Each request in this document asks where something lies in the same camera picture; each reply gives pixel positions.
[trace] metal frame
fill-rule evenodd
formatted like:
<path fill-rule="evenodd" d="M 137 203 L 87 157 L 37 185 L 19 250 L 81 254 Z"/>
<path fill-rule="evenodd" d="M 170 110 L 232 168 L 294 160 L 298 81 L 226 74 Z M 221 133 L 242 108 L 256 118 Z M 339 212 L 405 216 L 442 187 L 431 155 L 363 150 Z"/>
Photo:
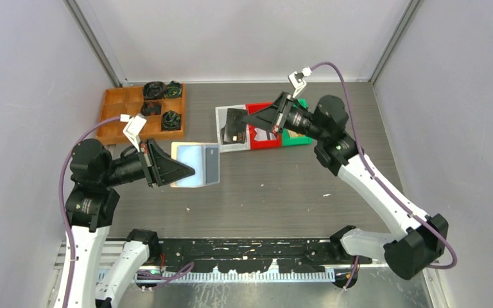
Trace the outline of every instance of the metal frame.
<path fill-rule="evenodd" d="M 385 51 L 383 51 L 383 55 L 379 59 L 377 66 L 375 66 L 375 71 L 373 72 L 373 75 L 369 79 L 369 82 L 372 85 L 375 85 L 375 83 L 379 79 L 381 73 L 383 72 L 383 69 L 386 66 L 386 63 L 388 63 L 388 60 L 390 59 L 392 53 L 394 53 L 395 47 L 402 39 L 405 31 L 407 31 L 408 26 L 411 24 L 411 21 L 413 20 L 415 14 L 417 13 L 418 9 L 420 8 L 420 5 L 423 2 L 424 0 L 411 0 L 409 2 L 407 9 L 405 9 L 403 16 L 401 17 L 401 20 L 398 23 L 398 27 L 396 27 L 396 30 L 394 31 L 392 38 L 386 45 Z"/>
<path fill-rule="evenodd" d="M 129 87 L 129 81 L 122 71 L 118 59 L 112 52 L 110 43 L 108 43 L 107 37 L 97 21 L 93 9 L 87 0 L 80 1 L 82 4 L 79 4 L 77 0 L 64 0 L 64 3 L 80 27 L 86 41 L 94 51 L 95 56 L 103 66 L 112 84 L 115 87 Z"/>

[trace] gray strip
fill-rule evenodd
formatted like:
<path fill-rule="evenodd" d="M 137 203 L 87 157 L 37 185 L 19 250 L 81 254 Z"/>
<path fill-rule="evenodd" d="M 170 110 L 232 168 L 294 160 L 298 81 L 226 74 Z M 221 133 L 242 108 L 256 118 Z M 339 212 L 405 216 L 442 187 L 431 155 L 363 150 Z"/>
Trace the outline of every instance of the gray strip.
<path fill-rule="evenodd" d="M 369 82 L 371 84 L 375 85 L 375 82 L 377 82 L 377 79 L 379 79 L 379 76 L 383 72 L 383 69 L 385 68 L 386 63 L 388 62 L 388 59 L 390 59 L 390 56 L 394 52 L 395 47 L 398 45 L 399 41 L 401 40 L 402 36 L 407 30 L 407 27 L 413 20 L 415 13 L 417 12 L 417 10 L 419 9 L 420 5 L 423 2 L 424 0 L 411 0 L 409 2 L 407 9 L 405 9 L 403 16 L 401 17 L 401 20 L 398 23 L 398 27 L 396 28 L 394 34 L 392 35 L 392 38 L 386 45 L 385 51 L 383 52 L 383 55 L 379 59 L 379 63 L 377 63 L 373 75 L 369 79 Z"/>
<path fill-rule="evenodd" d="M 82 33 L 84 33 L 86 41 L 88 42 L 88 44 L 90 44 L 92 50 L 94 51 L 94 54 L 99 59 L 99 62 L 101 62 L 101 65 L 103 66 L 105 72 L 107 72 L 108 77 L 112 81 L 112 84 L 115 87 L 122 87 L 123 83 L 120 81 L 108 58 L 105 56 L 101 44 L 97 40 L 94 32 L 92 31 L 92 28 L 88 24 L 88 21 L 86 20 L 76 0 L 64 0 L 64 3 L 69 8 L 71 15 L 73 15 L 76 23 L 82 30 Z"/>

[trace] gray wooden tabletop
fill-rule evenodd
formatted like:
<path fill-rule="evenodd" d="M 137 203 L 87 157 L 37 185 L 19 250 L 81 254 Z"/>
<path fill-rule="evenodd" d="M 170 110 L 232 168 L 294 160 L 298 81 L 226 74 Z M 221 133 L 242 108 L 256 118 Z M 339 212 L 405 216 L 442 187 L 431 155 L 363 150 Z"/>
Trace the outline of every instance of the gray wooden tabletop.
<path fill-rule="evenodd" d="M 216 142 L 214 107 L 273 101 L 287 83 L 187 85 L 186 137 Z M 369 83 L 348 83 L 362 146 L 399 189 L 392 153 Z M 323 95 L 344 100 L 338 83 L 310 83 L 301 95 L 312 109 Z M 158 142 L 170 151 L 170 142 Z M 117 146 L 117 155 L 125 146 Z M 358 194 L 316 160 L 313 145 L 222 153 L 220 184 L 199 189 L 146 182 L 122 185 L 110 231 L 124 237 L 133 228 L 161 237 L 328 237 L 346 225 L 385 232 L 386 226 Z"/>

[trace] wooden organizer box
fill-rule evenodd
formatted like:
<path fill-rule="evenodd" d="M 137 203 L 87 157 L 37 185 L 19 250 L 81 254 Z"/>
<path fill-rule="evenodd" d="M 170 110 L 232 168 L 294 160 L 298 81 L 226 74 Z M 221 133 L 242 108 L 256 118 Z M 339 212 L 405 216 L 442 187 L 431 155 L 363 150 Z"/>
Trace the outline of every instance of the wooden organizer box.
<path fill-rule="evenodd" d="M 148 138 L 154 138 L 157 140 L 184 138 L 184 124 L 186 121 L 186 86 L 182 83 L 181 98 L 163 98 L 158 99 L 157 101 L 159 101 L 162 105 L 162 112 L 160 115 L 150 115 L 146 117 L 147 122 L 139 134 L 141 140 L 146 140 Z M 129 114 L 134 116 L 141 111 L 143 102 L 144 98 L 142 86 L 107 89 L 105 92 L 105 99 L 103 100 L 103 107 L 101 108 L 99 121 L 119 116 L 120 114 Z M 181 122 L 179 130 L 161 130 L 162 115 L 169 110 L 180 114 Z M 129 143 L 128 139 L 122 132 L 125 126 L 126 123 L 124 122 L 105 124 L 99 128 L 96 137 L 105 145 Z"/>

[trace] purple cable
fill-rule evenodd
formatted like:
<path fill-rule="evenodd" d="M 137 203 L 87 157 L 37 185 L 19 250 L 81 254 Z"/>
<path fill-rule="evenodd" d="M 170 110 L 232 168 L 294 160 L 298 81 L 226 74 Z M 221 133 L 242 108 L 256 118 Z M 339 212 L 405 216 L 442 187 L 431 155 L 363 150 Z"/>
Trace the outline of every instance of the purple cable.
<path fill-rule="evenodd" d="M 171 276 L 171 277 L 163 277 L 161 275 L 154 275 L 154 274 L 148 273 L 147 271 L 138 271 L 137 274 L 148 277 L 148 278 L 152 278 L 155 280 L 165 280 L 164 282 L 158 284 L 157 286 L 155 286 L 153 288 L 153 289 L 159 289 L 161 287 L 164 287 L 166 284 L 170 283 L 173 280 L 176 280 L 176 279 L 179 279 L 179 278 L 186 276 L 189 272 L 191 272 L 193 270 L 193 268 L 194 268 L 194 262 L 190 262 L 190 263 L 186 264 L 185 266 L 183 266 L 181 269 L 179 269 L 178 272 L 173 274 L 173 276 Z"/>
<path fill-rule="evenodd" d="M 435 230 L 431 225 L 429 225 L 424 220 L 420 219 L 418 216 L 414 215 L 413 211 L 409 209 L 400 199 L 398 199 L 398 197 L 385 185 L 385 183 L 383 183 L 383 181 L 381 181 L 381 179 L 375 175 L 375 172 L 368 165 L 364 157 L 364 150 L 360 144 L 360 139 L 358 137 L 358 134 L 356 133 L 356 126 L 354 125 L 354 118 L 352 116 L 352 104 L 350 103 L 350 98 L 349 98 L 349 90 L 347 88 L 347 85 L 345 84 L 343 75 L 341 75 L 341 72 L 339 71 L 337 66 L 335 66 L 335 64 L 331 62 L 320 62 L 318 64 L 311 66 L 310 69 L 311 71 L 314 71 L 315 69 L 318 69 L 320 66 L 323 65 L 331 66 L 339 76 L 341 85 L 343 86 L 343 91 L 345 92 L 345 100 L 347 101 L 347 107 L 349 109 L 349 117 L 350 117 L 350 124 L 352 126 L 352 133 L 354 134 L 354 138 L 356 139 L 356 145 L 358 148 L 358 153 L 360 154 L 360 159 L 362 160 L 362 163 L 364 164 L 366 170 L 373 177 L 373 179 L 379 184 L 379 186 L 381 186 L 381 188 L 389 195 L 389 197 L 391 197 L 407 214 L 409 214 L 412 218 L 418 221 L 422 226 L 427 228 L 433 235 L 435 235 L 435 237 L 437 237 L 438 240 L 441 241 L 441 243 L 443 243 L 443 245 L 449 250 L 451 257 L 453 258 L 450 264 L 447 265 L 430 264 L 428 267 L 435 268 L 437 270 L 448 270 L 449 268 L 455 267 L 456 263 L 458 262 L 458 258 L 456 256 L 456 252 L 454 251 L 453 247 L 451 247 L 449 242 L 447 242 L 447 240 L 439 232 L 437 232 L 437 230 Z"/>
<path fill-rule="evenodd" d="M 120 121 L 120 117 L 119 116 L 111 117 L 110 119 L 106 119 L 100 122 L 99 124 L 97 124 L 96 126 L 90 128 L 87 132 L 85 132 L 82 136 L 80 136 L 80 138 L 78 139 L 78 141 L 76 141 L 74 145 L 77 145 L 80 141 L 86 139 L 86 137 L 88 137 L 88 135 L 91 132 L 98 129 L 100 126 L 103 126 L 104 124 L 114 121 Z M 73 157 L 73 149 L 71 149 L 67 154 L 67 157 L 65 158 L 65 162 L 63 163 L 63 167 L 61 168 L 59 188 L 58 188 L 61 216 L 63 217 L 63 223 L 65 225 L 65 233 L 69 238 L 69 246 L 71 247 L 71 261 L 69 265 L 69 275 L 67 276 L 67 283 L 65 284 L 65 293 L 63 296 L 63 306 L 62 306 L 63 308 L 67 307 L 69 301 L 69 295 L 71 294 L 71 284 L 73 283 L 73 273 L 74 273 L 74 260 L 76 259 L 76 247 L 74 246 L 73 231 L 71 230 L 71 226 L 69 225 L 69 220 L 67 218 L 67 210 L 65 209 L 65 200 L 63 198 L 65 172 L 67 171 L 67 166 L 69 165 L 69 161 L 71 160 L 71 157 Z"/>
<path fill-rule="evenodd" d="M 360 258 L 359 255 L 357 255 L 356 258 L 354 258 L 354 263 L 352 263 L 352 271 L 350 273 L 350 277 L 347 280 L 347 283 L 345 284 L 345 286 L 343 287 L 343 290 L 345 290 L 345 292 L 347 291 L 347 288 L 349 287 L 349 284 L 352 281 L 352 277 L 354 276 L 354 274 L 356 274 L 356 268 L 358 267 L 358 259 L 359 258 Z"/>

